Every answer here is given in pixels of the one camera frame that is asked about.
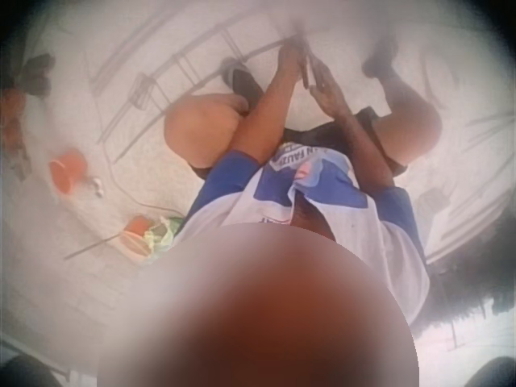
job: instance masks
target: leg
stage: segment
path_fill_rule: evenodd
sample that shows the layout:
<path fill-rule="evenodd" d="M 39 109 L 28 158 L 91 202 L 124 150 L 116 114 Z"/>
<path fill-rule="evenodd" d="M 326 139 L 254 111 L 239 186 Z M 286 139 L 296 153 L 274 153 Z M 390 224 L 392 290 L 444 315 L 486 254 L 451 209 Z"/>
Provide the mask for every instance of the leg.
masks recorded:
<path fill-rule="evenodd" d="M 392 111 L 373 123 L 374 131 L 386 155 L 408 165 L 437 144 L 442 123 L 437 110 L 394 71 L 396 52 L 392 39 L 382 40 L 362 69 L 367 77 L 381 83 Z"/>

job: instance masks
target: hand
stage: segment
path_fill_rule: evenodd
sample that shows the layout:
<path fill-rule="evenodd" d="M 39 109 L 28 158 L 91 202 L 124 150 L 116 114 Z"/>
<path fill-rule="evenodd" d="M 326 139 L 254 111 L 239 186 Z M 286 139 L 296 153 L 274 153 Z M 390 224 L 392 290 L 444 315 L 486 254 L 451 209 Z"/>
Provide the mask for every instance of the hand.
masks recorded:
<path fill-rule="evenodd" d="M 299 81 L 304 60 L 305 53 L 301 46 L 293 40 L 287 40 L 278 54 L 277 72 Z"/>
<path fill-rule="evenodd" d="M 316 86 L 310 87 L 310 94 L 315 98 L 321 110 L 333 119 L 349 111 L 346 100 L 331 71 L 319 58 L 310 57 L 314 70 Z"/>

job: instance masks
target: small object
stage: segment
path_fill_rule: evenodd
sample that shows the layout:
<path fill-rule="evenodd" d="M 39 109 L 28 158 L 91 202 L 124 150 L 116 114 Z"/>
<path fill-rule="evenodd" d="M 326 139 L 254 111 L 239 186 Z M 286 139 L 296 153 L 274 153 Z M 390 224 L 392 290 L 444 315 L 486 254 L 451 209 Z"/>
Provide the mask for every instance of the small object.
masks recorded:
<path fill-rule="evenodd" d="M 301 75 L 303 80 L 303 87 L 309 89 L 311 85 L 314 85 L 314 72 L 312 68 L 312 51 L 308 41 L 306 40 L 305 29 L 302 23 L 296 21 L 293 23 L 295 30 L 295 40 L 300 45 L 303 51 L 303 62 L 301 68 Z"/>
<path fill-rule="evenodd" d="M 117 238 L 118 236 L 119 236 L 119 234 L 110 236 L 109 238 L 106 238 L 106 239 L 99 240 L 98 242 L 95 242 L 95 243 L 93 243 L 93 244 L 91 244 L 91 245 L 89 245 L 89 246 L 87 246 L 85 248 L 82 248 L 81 250 L 77 250 L 76 252 L 73 252 L 72 254 L 68 254 L 66 257 L 63 258 L 63 260 L 71 260 L 72 258 L 74 258 L 76 256 L 79 256 L 83 252 L 88 252 L 92 248 L 95 248 L 97 246 L 101 246 L 104 243 L 108 243 L 110 240 L 112 240 L 114 238 Z"/>
<path fill-rule="evenodd" d="M 136 76 L 135 83 L 129 91 L 129 102 L 139 110 L 147 108 L 148 101 L 151 97 L 151 92 L 156 84 L 154 78 L 151 78 L 143 73 Z"/>
<path fill-rule="evenodd" d="M 13 119 L 18 119 L 25 109 L 27 97 L 16 88 L 3 89 L 0 94 L 0 124 L 4 127 Z"/>
<path fill-rule="evenodd" d="M 90 177 L 89 184 L 95 190 L 95 196 L 97 196 L 97 198 L 104 198 L 104 185 L 100 177 Z"/>
<path fill-rule="evenodd" d="M 160 221 L 150 227 L 144 235 L 152 252 L 166 252 L 172 247 L 174 236 L 184 222 L 183 218 L 160 217 Z"/>
<path fill-rule="evenodd" d="M 48 167 L 57 190 L 70 195 L 75 185 L 85 178 L 88 163 L 82 153 L 73 148 L 52 160 Z"/>
<path fill-rule="evenodd" d="M 144 239 L 144 235 L 152 225 L 153 222 L 149 218 L 143 215 L 136 215 L 120 233 L 122 244 L 139 256 L 150 256 L 152 249 Z"/>

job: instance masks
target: person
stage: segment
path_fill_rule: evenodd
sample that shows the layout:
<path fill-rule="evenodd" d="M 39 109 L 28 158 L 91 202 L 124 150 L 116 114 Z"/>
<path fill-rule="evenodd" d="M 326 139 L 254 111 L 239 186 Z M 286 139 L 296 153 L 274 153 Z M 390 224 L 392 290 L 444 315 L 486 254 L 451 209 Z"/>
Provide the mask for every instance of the person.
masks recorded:
<path fill-rule="evenodd" d="M 426 298 L 429 279 L 409 195 L 394 184 L 396 169 L 387 153 L 391 148 L 382 150 L 372 131 L 364 129 L 330 69 L 316 57 L 313 67 L 318 86 L 310 87 L 310 92 L 333 121 L 311 136 L 316 139 L 314 146 L 295 138 L 281 144 L 304 60 L 300 47 L 285 44 L 279 51 L 277 72 L 263 94 L 241 66 L 227 72 L 225 78 L 236 94 L 248 100 L 250 111 L 207 174 L 174 243 L 238 223 L 279 223 L 312 231 L 345 247 L 372 268 L 411 323 Z M 389 88 L 401 87 L 398 78 L 381 77 Z M 396 117 L 387 119 L 395 123 L 402 112 L 392 115 Z M 343 142 L 335 146 L 330 141 L 325 147 L 318 139 L 321 132 L 324 141 L 329 132 Z M 400 153 L 405 158 L 399 160 L 409 160 L 417 153 L 415 149 L 424 147 L 418 144 Z"/>
<path fill-rule="evenodd" d="M 366 77 L 380 82 L 391 113 L 379 117 L 368 106 L 355 114 L 394 176 L 404 173 L 411 162 L 428 153 L 437 144 L 442 131 L 438 111 L 393 69 L 397 51 L 396 40 L 388 35 L 377 43 L 373 54 L 362 66 Z M 222 67 L 223 80 L 233 94 L 182 98 L 172 104 L 165 119 L 166 144 L 203 180 L 227 149 L 238 122 L 256 107 L 264 94 L 242 63 L 227 58 Z M 347 141 L 335 121 L 309 131 L 286 128 L 281 143 L 288 142 L 335 149 L 344 154 L 349 152 Z"/>
<path fill-rule="evenodd" d="M 142 273 L 121 312 L 99 387 L 418 384 L 393 296 L 345 248 L 297 227 L 197 235 Z"/>

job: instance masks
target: knee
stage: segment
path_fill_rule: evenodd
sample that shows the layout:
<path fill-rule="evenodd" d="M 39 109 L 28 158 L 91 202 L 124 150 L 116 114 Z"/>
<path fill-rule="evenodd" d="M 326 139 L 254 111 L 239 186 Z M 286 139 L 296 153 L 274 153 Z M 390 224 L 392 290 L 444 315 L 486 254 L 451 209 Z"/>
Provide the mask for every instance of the knee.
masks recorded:
<path fill-rule="evenodd" d="M 423 147 L 425 152 L 429 152 L 437 145 L 443 131 L 443 120 L 434 106 L 428 104 L 421 114 L 421 129 Z"/>

